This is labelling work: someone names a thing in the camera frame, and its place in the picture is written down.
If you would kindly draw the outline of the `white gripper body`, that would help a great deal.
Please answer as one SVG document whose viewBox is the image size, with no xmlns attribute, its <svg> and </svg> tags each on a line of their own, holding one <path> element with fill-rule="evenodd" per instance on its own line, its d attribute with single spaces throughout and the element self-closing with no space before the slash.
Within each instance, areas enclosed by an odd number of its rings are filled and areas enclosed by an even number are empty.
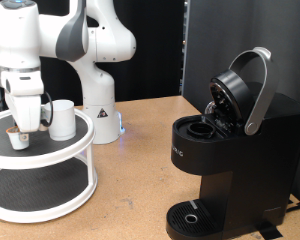
<svg viewBox="0 0 300 240">
<path fill-rule="evenodd" d="M 35 132 L 41 118 L 44 85 L 40 71 L 1 73 L 6 104 L 21 132 Z"/>
</svg>

